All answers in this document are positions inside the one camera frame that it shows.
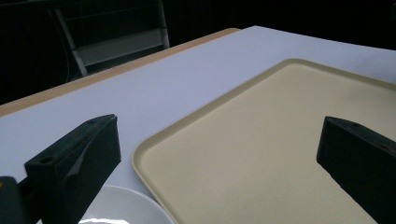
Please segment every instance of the plastic tray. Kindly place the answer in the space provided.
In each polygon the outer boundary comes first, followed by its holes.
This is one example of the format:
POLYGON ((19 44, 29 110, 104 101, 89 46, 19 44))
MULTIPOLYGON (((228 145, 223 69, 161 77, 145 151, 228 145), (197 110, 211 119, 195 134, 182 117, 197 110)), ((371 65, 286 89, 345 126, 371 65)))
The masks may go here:
POLYGON ((325 116, 396 139, 396 85, 282 62, 154 134, 133 167, 178 223, 375 223, 316 162, 325 116))

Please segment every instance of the white plate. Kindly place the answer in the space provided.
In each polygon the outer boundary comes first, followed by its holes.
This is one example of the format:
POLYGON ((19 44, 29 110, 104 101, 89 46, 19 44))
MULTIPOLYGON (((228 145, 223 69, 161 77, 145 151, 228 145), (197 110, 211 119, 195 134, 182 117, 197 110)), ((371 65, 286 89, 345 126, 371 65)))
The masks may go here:
POLYGON ((148 196, 113 186, 103 186, 92 201, 81 224, 175 224, 148 196))

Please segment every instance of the table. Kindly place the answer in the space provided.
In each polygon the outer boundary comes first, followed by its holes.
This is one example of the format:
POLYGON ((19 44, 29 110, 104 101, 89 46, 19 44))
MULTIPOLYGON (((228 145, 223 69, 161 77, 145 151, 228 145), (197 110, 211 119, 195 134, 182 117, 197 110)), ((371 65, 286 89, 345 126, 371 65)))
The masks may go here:
POLYGON ((93 76, 0 106, 0 175, 80 123, 118 119, 122 162, 106 184, 151 196, 131 166, 140 142, 223 93, 289 58, 396 83, 396 51, 253 26, 227 29, 93 76))

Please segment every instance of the white table surface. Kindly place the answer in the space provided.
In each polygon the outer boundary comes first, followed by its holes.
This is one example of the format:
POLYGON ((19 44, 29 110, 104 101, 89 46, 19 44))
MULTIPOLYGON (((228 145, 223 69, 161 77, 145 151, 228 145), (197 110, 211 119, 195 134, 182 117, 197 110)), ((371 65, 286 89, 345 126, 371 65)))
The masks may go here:
POLYGON ((151 196, 131 165, 134 149, 190 112, 288 58, 307 59, 396 83, 396 51, 253 26, 0 118, 0 175, 85 120, 118 117, 122 162, 106 185, 151 196))

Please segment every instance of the wooden table edge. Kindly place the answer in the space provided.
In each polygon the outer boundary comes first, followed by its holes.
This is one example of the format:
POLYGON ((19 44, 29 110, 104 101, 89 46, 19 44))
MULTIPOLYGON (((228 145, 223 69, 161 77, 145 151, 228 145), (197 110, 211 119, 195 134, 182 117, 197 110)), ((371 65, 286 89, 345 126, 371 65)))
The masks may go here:
POLYGON ((21 99, 0 105, 0 117, 3 117, 4 115, 11 114, 14 112, 17 112, 19 110, 22 110, 24 108, 27 108, 32 105, 37 105, 42 102, 48 101, 50 99, 56 98, 58 96, 62 96, 64 94, 67 94, 71 91, 75 91, 81 88, 84 88, 86 86, 89 86, 93 83, 102 81, 104 79, 110 78, 117 76, 119 74, 125 73, 127 71, 136 69, 140 66, 146 65, 148 63, 153 63, 155 61, 158 61, 162 58, 168 57, 172 54, 179 53, 185 49, 189 49, 201 44, 204 44, 205 42, 208 42, 210 40, 222 37, 224 35, 229 35, 231 33, 234 33, 236 31, 239 31, 237 28, 228 28, 225 30, 221 30, 219 32, 216 32, 211 35, 206 35, 197 39, 194 39, 192 41, 186 42, 184 44, 180 44, 177 46, 174 46, 170 49, 165 49, 153 54, 150 54, 146 57, 140 58, 133 60, 128 63, 123 63, 121 65, 109 68, 107 70, 98 72, 96 74, 83 77, 80 79, 77 79, 72 82, 65 83, 63 85, 41 91, 26 97, 23 97, 21 99))

